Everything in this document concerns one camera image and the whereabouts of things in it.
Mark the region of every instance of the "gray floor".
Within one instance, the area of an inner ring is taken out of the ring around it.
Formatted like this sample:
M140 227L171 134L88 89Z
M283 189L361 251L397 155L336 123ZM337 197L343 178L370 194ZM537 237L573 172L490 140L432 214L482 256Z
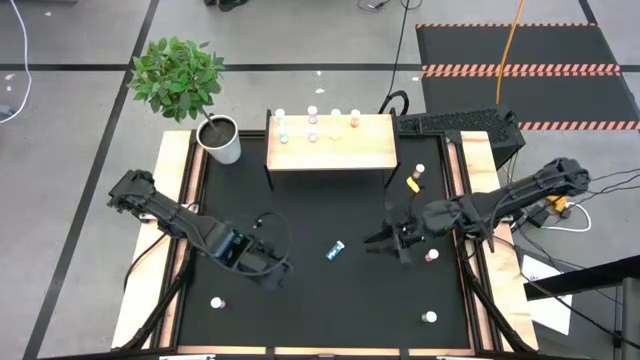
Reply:
M126 63L149 1L80 0L75 6L20 3L30 36L31 62ZM393 0L381 13L370 14L358 10L355 3L253 0L222 14L205 8L201 0L160 0L149 39L177 35L212 40L216 51L233 64L393 62L402 7ZM640 25L632 14L640 5L634 0L590 3L620 63L639 64L634 34ZM512 0L425 0L409 14L400 61L419 63L413 29L417 23L511 22L516 8ZM585 18L577 0L537 0L527 2L521 21L584 22ZM21 46L12 9L1 3L0 64L21 62ZM4 78L8 73L0 73L0 104L20 103L26 76L14 73L11 80ZM22 357L122 75L35 72L25 111L19 119L0 125L0 242L4 245L0 282L10 289L0 295L3 358ZM413 80L417 76L399 72L396 77L395 88L410 95L410 112L425 110L420 83ZM212 110L234 117L243 129L262 128L267 108L301 113L308 105L316 105L326 112L338 107L373 113L390 77L384 71L227 73L223 93ZM625 74L625 79L632 93L640 96L640 74ZM324 93L317 94L317 89ZM128 97L40 356L109 349L138 224L107 208L106 193L125 170L153 168L162 131L195 126L195 122L179 126L162 119ZM640 167L635 155L640 153L637 131L530 131L525 137L528 145L519 156L516 177L557 156L575 157L594 176ZM605 181L594 188L607 185ZM586 202L593 229L583 235L528 232L550 253L582 265L637 254L638 203L640 192L633 191ZM580 227L583 221L576 213L565 225Z

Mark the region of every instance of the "table leg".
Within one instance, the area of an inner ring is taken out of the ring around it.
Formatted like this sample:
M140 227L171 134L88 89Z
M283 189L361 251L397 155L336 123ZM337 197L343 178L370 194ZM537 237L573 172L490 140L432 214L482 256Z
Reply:
M267 165L263 165L263 166L264 166L264 173L267 175L267 181L269 182L269 189L273 191L273 182L271 181L271 173L269 172Z
M389 179L384 184L385 190L389 187L389 184L391 184L391 180L393 180L393 177L396 176L396 172L398 171L398 168L400 167L400 164L402 164L402 163L400 161L398 161L398 164L396 165L396 167L393 168L393 171L391 172L391 176L389 176Z

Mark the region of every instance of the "wooden table frame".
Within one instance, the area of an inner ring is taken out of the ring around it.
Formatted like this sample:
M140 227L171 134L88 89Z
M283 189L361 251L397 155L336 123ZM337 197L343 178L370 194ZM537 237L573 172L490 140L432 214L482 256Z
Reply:
M244 131L243 137L264 137L262 131ZM461 144L447 144L455 196L465 191L492 191L500 184L496 173L493 156L487 134L484 132L462 132ZM181 203L193 203L202 196L204 169L208 156L195 144L190 131L165 132L154 172L156 188L165 195ZM138 236L134 258L146 249L159 235L154 223L143 224ZM496 228L496 235L512 242L511 232L506 225ZM467 252L472 251L472 244L467 243ZM481 279L483 275L490 279L490 291L496 306L500 309L509 324L520 334L531 347L537 348L537 340L529 313L528 303L523 287L524 279L520 276L518 259L513 248L496 243L495 253L490 253L486 242L479 249L478 256L470 260L473 271ZM176 275L186 249L186 240L165 240L141 261L132 272L123 297L120 316L116 326L112 347L127 342L146 320L148 314L159 300L159 296ZM179 346L177 337L173 336L174 327L180 319L182 292L177 294L169 305L157 331L145 343L145 348L160 347L176 349L184 354L234 354L234 355L318 355L333 354L342 356L400 356L397 348L302 348L302 347L244 347L244 346ZM510 347L503 337L499 336L487 317L480 301L465 302L467 317L471 320L469 331L470 349L409 349L409 356L466 356L474 355L474 349L509 351ZM472 329L477 323L476 334Z

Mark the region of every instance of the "black table surface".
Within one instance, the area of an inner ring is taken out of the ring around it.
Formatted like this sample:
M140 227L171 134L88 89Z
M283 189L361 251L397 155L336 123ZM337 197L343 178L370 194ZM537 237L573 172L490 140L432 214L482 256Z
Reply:
M268 292L198 257L186 289L179 345L469 348L452 237L411 248L410 268L392 257L365 253L362 243L380 229L385 199L395 204L394 220L404 216L411 196L405 180L417 163L427 168L421 179L427 188L416 197L415 208L445 198L436 137L400 140L402 165L386 193L389 171L277 173L271 192L262 167L264 140L241 143L237 163L209 161L203 211L242 231L264 211L282 213L292 227L295 270L284 288ZM257 234L284 243L279 219L265 219ZM328 261L325 254L338 240L346 247ZM440 257L426 263L431 248ZM210 307L216 296L227 302L225 309ZM427 311L438 314L437 322L421 321Z

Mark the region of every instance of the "white tag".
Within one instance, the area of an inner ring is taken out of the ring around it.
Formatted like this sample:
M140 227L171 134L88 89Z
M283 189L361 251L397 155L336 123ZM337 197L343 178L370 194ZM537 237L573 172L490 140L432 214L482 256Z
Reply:
M553 267L525 255L522 260L522 274L529 280L535 281L562 274ZM571 306L573 295L560 296L560 300ZM538 324L569 335L571 310L554 298L529 301L531 318Z

